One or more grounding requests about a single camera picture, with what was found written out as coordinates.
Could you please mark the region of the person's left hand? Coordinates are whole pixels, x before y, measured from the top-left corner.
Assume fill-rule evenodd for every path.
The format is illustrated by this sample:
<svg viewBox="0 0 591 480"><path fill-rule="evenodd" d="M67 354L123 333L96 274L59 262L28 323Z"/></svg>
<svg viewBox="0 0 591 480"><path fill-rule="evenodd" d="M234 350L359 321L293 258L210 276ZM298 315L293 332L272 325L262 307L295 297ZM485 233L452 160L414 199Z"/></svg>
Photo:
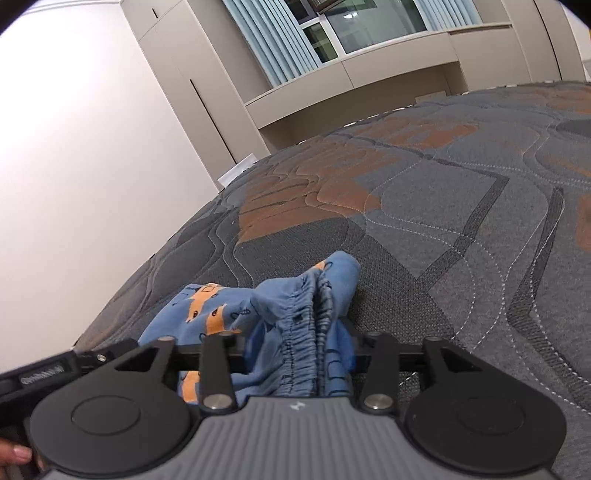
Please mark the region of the person's left hand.
<svg viewBox="0 0 591 480"><path fill-rule="evenodd" d="M7 478L8 466L23 466L34 462L39 471L44 470L42 460L27 446L14 443L10 440L0 439L0 474L2 479Z"/></svg>

